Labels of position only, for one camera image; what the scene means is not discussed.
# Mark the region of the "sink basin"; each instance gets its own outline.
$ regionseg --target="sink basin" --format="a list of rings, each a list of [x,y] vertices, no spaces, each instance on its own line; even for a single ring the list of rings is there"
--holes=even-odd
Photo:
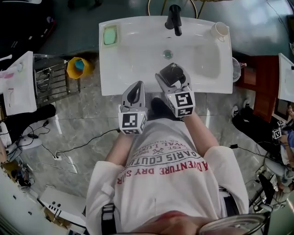
[[[99,24],[102,95],[120,95],[141,80],[146,92],[162,91],[155,73],[174,62],[191,76],[194,92],[232,93],[232,49],[210,33],[214,22],[184,18],[182,35],[164,24],[166,16],[132,17]],[[118,42],[103,46],[105,27],[117,26]]]
[[[279,53],[280,83],[278,98],[294,102],[294,64],[282,53]]]

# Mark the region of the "glasses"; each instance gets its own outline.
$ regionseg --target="glasses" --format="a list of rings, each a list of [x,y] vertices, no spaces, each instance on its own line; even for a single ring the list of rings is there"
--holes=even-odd
[[[265,225],[265,229],[268,229],[270,217],[271,213],[266,212],[221,218],[201,227],[197,235],[251,235]],[[154,233],[116,233],[116,235],[124,234],[153,235]]]

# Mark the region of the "sneaker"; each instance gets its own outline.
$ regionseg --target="sneaker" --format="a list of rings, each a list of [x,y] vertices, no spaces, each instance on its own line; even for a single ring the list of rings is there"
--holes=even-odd
[[[239,109],[238,109],[237,105],[235,105],[235,106],[232,108],[231,116],[234,118],[236,115],[238,115],[238,113],[239,113]]]
[[[249,99],[244,100],[243,108],[250,108],[250,100]]]

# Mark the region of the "cup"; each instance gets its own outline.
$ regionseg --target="cup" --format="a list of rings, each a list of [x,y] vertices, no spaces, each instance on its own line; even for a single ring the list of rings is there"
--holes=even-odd
[[[228,27],[222,22],[215,23],[210,32],[215,39],[218,39],[221,42],[224,42],[225,37],[229,34]]]

